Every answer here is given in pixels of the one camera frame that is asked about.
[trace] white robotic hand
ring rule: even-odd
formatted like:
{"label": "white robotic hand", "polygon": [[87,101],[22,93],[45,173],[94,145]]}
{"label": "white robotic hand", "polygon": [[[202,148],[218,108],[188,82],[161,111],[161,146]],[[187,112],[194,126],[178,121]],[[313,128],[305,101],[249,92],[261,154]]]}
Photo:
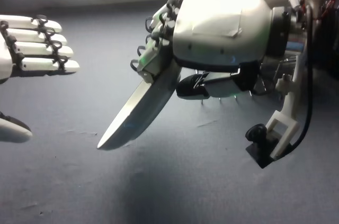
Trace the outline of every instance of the white robotic hand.
{"label": "white robotic hand", "polygon": [[[72,74],[79,64],[59,34],[60,24],[43,15],[0,15],[0,84],[10,77]],[[23,122],[0,112],[0,141],[24,142],[32,136]]]}

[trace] robotic hand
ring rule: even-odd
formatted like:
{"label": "robotic hand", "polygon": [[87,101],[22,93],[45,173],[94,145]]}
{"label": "robotic hand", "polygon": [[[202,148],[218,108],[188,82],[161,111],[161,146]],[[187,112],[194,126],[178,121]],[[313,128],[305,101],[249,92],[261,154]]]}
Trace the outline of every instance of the robotic hand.
{"label": "robotic hand", "polygon": [[[10,77],[63,75],[77,72],[79,64],[69,60],[73,51],[60,35],[61,26],[43,15],[0,15],[0,84]],[[30,128],[0,112],[0,140],[25,142]]]}
{"label": "robotic hand", "polygon": [[[146,20],[150,35],[138,48],[139,58],[131,68],[143,81],[107,129],[99,149],[115,149],[136,139],[154,120],[173,92],[186,100],[227,97],[250,91],[263,95],[274,89],[285,96],[281,111],[266,125],[246,133],[252,144],[246,148],[264,168],[291,153],[303,140],[312,112],[313,53],[323,46],[326,32],[335,46],[337,25],[333,2],[323,0],[169,0]],[[283,75],[259,91],[265,79],[264,60],[294,57],[293,75]],[[299,139],[290,144],[299,129],[296,121],[302,72],[307,64],[308,112]],[[204,71],[180,81],[181,67]],[[286,126],[281,135],[278,123]]]}

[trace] white plastic shell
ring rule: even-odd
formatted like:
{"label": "white plastic shell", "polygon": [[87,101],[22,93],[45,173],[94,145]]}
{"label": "white plastic shell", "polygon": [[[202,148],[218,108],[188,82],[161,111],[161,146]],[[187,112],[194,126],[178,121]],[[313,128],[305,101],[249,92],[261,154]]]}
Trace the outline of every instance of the white plastic shell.
{"label": "white plastic shell", "polygon": [[271,9],[264,0],[184,0],[173,36],[178,61],[237,66],[266,51]]}

